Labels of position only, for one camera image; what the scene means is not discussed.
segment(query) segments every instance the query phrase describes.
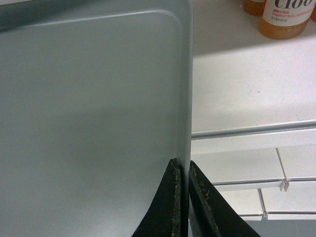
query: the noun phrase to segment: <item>plastic bottle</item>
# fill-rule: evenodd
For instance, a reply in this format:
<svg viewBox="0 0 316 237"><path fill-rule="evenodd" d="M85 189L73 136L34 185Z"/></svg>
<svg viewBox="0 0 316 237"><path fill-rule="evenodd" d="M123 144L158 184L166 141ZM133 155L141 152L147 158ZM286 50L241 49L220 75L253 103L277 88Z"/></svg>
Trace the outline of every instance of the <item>plastic bottle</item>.
<svg viewBox="0 0 316 237"><path fill-rule="evenodd" d="M312 12L311 19L313 21L316 21L316 7L314 8L314 11Z"/></svg>
<svg viewBox="0 0 316 237"><path fill-rule="evenodd" d="M243 10L253 16L261 16L265 0L244 0Z"/></svg>
<svg viewBox="0 0 316 237"><path fill-rule="evenodd" d="M301 34L311 16L316 0L265 0L259 31L275 40Z"/></svg>

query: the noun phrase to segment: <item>white shelf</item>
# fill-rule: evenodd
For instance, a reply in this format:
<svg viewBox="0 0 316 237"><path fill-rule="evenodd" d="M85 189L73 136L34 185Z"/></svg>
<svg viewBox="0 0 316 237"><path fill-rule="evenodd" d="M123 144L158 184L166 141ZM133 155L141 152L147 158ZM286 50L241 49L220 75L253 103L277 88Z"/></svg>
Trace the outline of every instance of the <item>white shelf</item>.
<svg viewBox="0 0 316 237"><path fill-rule="evenodd" d="M220 190L279 187L284 175L275 149L192 155Z"/></svg>
<svg viewBox="0 0 316 237"><path fill-rule="evenodd" d="M262 189L268 219L316 219L316 187Z"/></svg>
<svg viewBox="0 0 316 237"><path fill-rule="evenodd" d="M316 145L278 149L288 180L316 180Z"/></svg>
<svg viewBox="0 0 316 237"><path fill-rule="evenodd" d="M315 24L278 41L258 23L239 0L194 1L193 135L315 122Z"/></svg>
<svg viewBox="0 0 316 237"><path fill-rule="evenodd" d="M262 220L263 209L257 189L222 191L220 194L244 220Z"/></svg>

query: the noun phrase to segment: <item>gray baking tray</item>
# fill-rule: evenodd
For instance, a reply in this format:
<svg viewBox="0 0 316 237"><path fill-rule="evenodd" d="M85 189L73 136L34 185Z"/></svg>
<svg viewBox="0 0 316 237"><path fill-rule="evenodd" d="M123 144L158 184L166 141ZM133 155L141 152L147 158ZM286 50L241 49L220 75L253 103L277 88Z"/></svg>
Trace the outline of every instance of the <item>gray baking tray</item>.
<svg viewBox="0 0 316 237"><path fill-rule="evenodd" d="M131 236L168 161L189 169L189 1L35 0L0 16L0 236Z"/></svg>

